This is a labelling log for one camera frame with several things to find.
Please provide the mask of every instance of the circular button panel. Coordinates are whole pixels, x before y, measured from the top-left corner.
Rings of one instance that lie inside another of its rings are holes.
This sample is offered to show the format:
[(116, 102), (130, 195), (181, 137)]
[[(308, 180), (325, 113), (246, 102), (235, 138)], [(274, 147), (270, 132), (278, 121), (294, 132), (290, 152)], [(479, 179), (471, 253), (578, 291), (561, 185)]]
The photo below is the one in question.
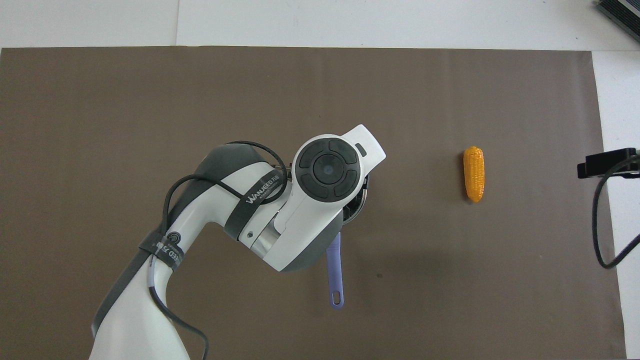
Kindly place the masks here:
[(313, 199), (340, 201), (353, 192), (360, 179), (358, 154), (340, 138), (315, 140), (300, 152), (296, 178)]

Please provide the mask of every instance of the brown mat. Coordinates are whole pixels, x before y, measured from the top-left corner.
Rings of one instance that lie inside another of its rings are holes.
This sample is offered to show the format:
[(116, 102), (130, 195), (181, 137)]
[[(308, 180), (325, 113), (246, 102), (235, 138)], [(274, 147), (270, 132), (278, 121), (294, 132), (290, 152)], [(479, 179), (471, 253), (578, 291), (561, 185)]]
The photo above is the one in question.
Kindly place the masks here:
[[(279, 274), (209, 225), (168, 302), (211, 359), (625, 357), (616, 272), (591, 247), (596, 181), (575, 175), (602, 150), (590, 53), (3, 49), (0, 119), (3, 359), (89, 356), (102, 298), (213, 147), (254, 140), (289, 162), (359, 123), (388, 157), (343, 231), (344, 309), (324, 261)], [(479, 204), (461, 177), (471, 145)]]

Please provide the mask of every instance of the black device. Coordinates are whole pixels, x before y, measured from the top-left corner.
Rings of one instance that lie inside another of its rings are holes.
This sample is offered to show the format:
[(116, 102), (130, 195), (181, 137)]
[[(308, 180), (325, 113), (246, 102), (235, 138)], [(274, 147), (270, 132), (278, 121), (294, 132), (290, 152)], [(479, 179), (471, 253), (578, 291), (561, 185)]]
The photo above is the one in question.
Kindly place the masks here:
[(601, 0), (596, 8), (640, 42), (640, 0)]
[(598, 200), (600, 199), (600, 192), (608, 178), (612, 176), (620, 176), (625, 179), (640, 179), (640, 172), (638, 171), (639, 165), (640, 154), (638, 154), (636, 148), (626, 147), (624, 149), (586, 156), (585, 162), (579, 163), (577, 167), (579, 179), (600, 177), (595, 194), (593, 195), (593, 205), (591, 207), (591, 234), (593, 235), (593, 248), (596, 252), (596, 258), (600, 266), (605, 269), (614, 268), (619, 264), (620, 261), (640, 243), (640, 234), (631, 240), (610, 263), (606, 263), (602, 259), (600, 244), (598, 243)]

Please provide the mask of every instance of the white table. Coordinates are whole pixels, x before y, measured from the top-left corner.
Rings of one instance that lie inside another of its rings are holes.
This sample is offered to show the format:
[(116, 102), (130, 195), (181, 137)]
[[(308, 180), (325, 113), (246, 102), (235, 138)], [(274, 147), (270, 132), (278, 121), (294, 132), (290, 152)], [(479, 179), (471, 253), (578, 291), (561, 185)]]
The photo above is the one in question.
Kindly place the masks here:
[[(0, 0), (0, 47), (140, 45), (593, 51), (604, 149), (640, 147), (640, 44), (590, 0)], [(640, 181), (608, 186), (620, 251), (640, 232)], [(618, 266), (627, 356), (636, 358), (639, 272), (636, 250)]]

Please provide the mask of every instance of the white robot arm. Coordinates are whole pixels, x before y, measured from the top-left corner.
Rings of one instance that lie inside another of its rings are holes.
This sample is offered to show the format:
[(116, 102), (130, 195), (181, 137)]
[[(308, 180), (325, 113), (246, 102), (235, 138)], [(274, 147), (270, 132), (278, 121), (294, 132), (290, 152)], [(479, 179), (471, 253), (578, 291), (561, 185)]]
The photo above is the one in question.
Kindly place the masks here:
[(166, 302), (167, 282), (204, 225), (222, 225), (279, 272), (306, 268), (324, 254), (342, 227), (343, 207), (385, 157), (363, 125), (307, 141), (294, 157), (291, 182), (249, 145), (215, 148), (104, 299), (90, 360), (189, 359), (152, 294)]

